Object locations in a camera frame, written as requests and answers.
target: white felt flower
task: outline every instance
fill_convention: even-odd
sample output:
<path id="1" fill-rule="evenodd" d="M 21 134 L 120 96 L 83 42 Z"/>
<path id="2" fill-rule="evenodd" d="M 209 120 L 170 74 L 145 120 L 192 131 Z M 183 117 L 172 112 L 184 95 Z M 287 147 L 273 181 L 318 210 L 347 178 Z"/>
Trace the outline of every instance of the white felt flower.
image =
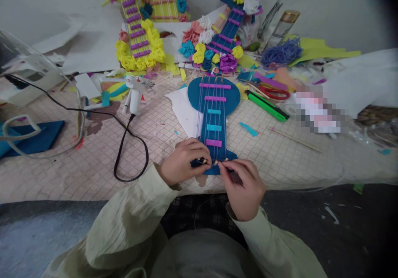
<path id="1" fill-rule="evenodd" d="M 202 31 L 199 36 L 199 43 L 209 44 L 213 37 L 214 37 L 214 31 L 212 29 Z"/>
<path id="2" fill-rule="evenodd" d="M 210 20 L 209 17 L 207 17 L 207 16 L 202 16 L 202 18 L 199 19 L 198 21 L 199 21 L 200 26 L 201 26 L 204 30 L 211 29 L 211 20 Z"/>
<path id="3" fill-rule="evenodd" d="M 253 15 L 258 12 L 258 0 L 245 0 L 243 3 L 243 9 L 247 15 Z"/>

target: black power cord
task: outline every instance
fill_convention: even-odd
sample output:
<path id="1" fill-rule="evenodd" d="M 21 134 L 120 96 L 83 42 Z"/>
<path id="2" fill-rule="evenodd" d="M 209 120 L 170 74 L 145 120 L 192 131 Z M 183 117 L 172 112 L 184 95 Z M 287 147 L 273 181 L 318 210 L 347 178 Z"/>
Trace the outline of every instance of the black power cord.
<path id="1" fill-rule="evenodd" d="M 12 78 L 13 80 L 22 81 L 22 82 L 24 82 L 24 83 L 26 83 L 26 84 L 28 84 L 28 85 L 31 85 L 31 86 L 33 86 L 33 87 L 35 87 L 35 88 L 41 90 L 42 92 L 44 92 L 44 93 L 47 95 L 47 97 L 50 98 L 51 101 L 53 101 L 55 104 L 61 106 L 62 108 L 66 109 L 66 110 L 69 110 L 69 111 L 90 112 L 90 113 L 97 113 L 97 114 L 106 114 L 106 115 L 110 115 L 110 116 L 112 116 L 113 118 L 115 118 L 116 121 L 124 128 L 124 134 L 123 134 L 123 137 L 122 137 L 121 142 L 120 142 L 119 152 L 118 152 L 118 154 L 117 154 L 117 158 L 116 158 L 116 161 L 115 161 L 115 166 L 114 166 L 114 168 L 113 168 L 113 175 L 114 175 L 114 177 L 115 177 L 118 181 L 121 181 L 121 182 L 124 182 L 124 183 L 128 183 L 128 182 L 131 182 L 131 181 L 135 181 L 136 179 L 138 179 L 138 178 L 144 173 L 144 171 L 146 170 L 146 168 L 147 168 L 147 166 L 148 166 L 148 163 L 149 163 L 149 151 L 148 151 L 148 147 L 147 147 L 145 141 L 144 141 L 141 137 L 138 137 L 138 136 L 134 135 L 134 134 L 129 130 L 130 123 L 131 123 L 131 121 L 133 120 L 133 118 L 135 117 L 135 114 L 131 114 L 130 119 L 129 119 L 129 122 L 127 123 L 127 125 L 124 125 L 124 123 L 123 123 L 121 120 L 119 120 L 119 119 L 116 117 L 116 115 L 113 115 L 113 114 L 110 114 L 110 113 L 107 113 L 107 112 L 99 112 L 99 111 L 92 111 L 92 110 L 85 110 L 85 109 L 78 109 L 78 108 L 68 108 L 68 107 L 65 107 L 65 106 L 63 106 L 61 103 L 59 103 L 57 100 L 55 100 L 46 90 L 42 89 L 41 87 L 38 87 L 38 86 L 36 86 L 36 85 L 34 85 L 34 84 L 31 84 L 30 82 L 28 82 L 28 81 L 26 81 L 26 80 L 24 80 L 24 79 L 22 79 L 22 78 L 16 77 L 16 76 L 14 76 L 14 75 L 12 75 L 12 74 L 7 74 L 7 77 Z M 128 132 L 131 136 L 133 136 L 133 137 L 139 139 L 139 140 L 142 142 L 142 144 L 144 145 L 144 148 L 145 148 L 146 160 L 145 160 L 145 165 L 144 165 L 143 169 L 141 170 L 141 172 L 140 172 L 137 176 L 135 176 L 134 178 L 131 178 L 131 179 L 129 179 L 129 180 L 123 180 L 123 179 L 121 179 L 121 178 L 119 178 L 119 177 L 117 176 L 117 167 L 118 167 L 118 165 L 119 165 L 119 160 L 120 160 L 120 156 L 121 156 L 121 151 L 122 151 L 122 149 L 123 149 L 124 138 L 126 137 L 126 133 L 127 133 L 127 132 Z"/>

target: white wall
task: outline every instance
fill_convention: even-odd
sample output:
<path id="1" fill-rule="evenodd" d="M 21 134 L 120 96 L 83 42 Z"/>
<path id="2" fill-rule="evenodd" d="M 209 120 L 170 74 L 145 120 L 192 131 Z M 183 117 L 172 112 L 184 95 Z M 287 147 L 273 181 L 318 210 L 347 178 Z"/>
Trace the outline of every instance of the white wall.
<path id="1" fill-rule="evenodd" d="M 116 7 L 101 8 L 105 0 L 0 0 L 0 27 L 23 38 L 35 40 L 31 32 L 49 34 L 48 25 L 39 22 L 44 15 L 77 13 L 114 22 Z M 276 0 L 265 1 L 265 12 Z M 379 0 L 282 0 L 279 18 L 285 9 L 301 12 L 291 33 L 326 39 L 331 47 L 361 50 L 364 53 L 396 46 L 391 38 L 391 25 Z M 188 0 L 194 18 L 206 14 L 220 5 L 219 0 Z"/>

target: gray floor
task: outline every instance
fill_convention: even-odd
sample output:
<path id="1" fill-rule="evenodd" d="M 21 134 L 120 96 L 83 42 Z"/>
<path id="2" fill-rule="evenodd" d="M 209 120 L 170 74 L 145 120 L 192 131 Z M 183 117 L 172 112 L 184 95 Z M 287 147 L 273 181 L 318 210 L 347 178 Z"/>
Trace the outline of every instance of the gray floor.
<path id="1" fill-rule="evenodd" d="M 312 193 L 269 191 L 263 206 L 273 224 L 298 235 L 315 252 L 328 277 L 372 277 L 380 262 L 393 265 L 384 246 L 397 251 L 397 195 L 398 187 L 388 185 L 367 185 L 363 195 L 351 185 Z M 1 205 L 0 277 L 41 277 L 50 260 L 86 235 L 105 203 Z M 326 204 L 340 224 L 333 224 Z"/>

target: blue felt guitar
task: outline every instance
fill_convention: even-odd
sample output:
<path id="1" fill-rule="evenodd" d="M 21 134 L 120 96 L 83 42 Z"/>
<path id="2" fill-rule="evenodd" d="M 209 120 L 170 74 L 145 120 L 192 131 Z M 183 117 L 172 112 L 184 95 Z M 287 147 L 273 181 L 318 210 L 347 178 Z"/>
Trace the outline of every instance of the blue felt guitar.
<path id="1" fill-rule="evenodd" d="M 237 158 L 227 150 L 226 117 L 240 102 L 239 89 L 222 77 L 198 77 L 188 86 L 188 98 L 192 107 L 203 113 L 202 128 L 198 117 L 197 133 L 200 131 L 200 141 L 208 147 L 212 158 L 212 167 L 204 174 L 220 174 L 218 161 Z"/>

